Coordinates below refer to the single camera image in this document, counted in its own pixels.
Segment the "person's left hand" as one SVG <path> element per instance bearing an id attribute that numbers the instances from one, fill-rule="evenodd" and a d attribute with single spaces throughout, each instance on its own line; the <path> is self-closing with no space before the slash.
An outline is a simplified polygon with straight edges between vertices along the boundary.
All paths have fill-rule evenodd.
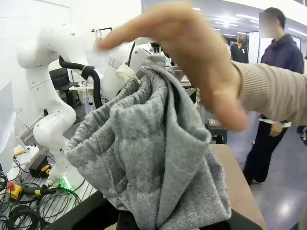
<path id="1" fill-rule="evenodd" d="M 228 129 L 242 131 L 248 117 L 238 101 L 241 76 L 231 63 L 222 38 L 186 2 L 156 4 L 145 13 L 112 30 L 96 43 L 113 49 L 139 37 L 160 44 L 200 90 L 206 110 Z"/>

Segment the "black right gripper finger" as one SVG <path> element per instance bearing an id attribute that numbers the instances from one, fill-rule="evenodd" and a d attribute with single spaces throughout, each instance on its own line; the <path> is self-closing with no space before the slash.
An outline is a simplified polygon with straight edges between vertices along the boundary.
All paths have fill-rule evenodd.
<path id="1" fill-rule="evenodd" d="M 138 230 L 138 226 L 132 213 L 128 211 L 119 212 L 117 230 Z"/>

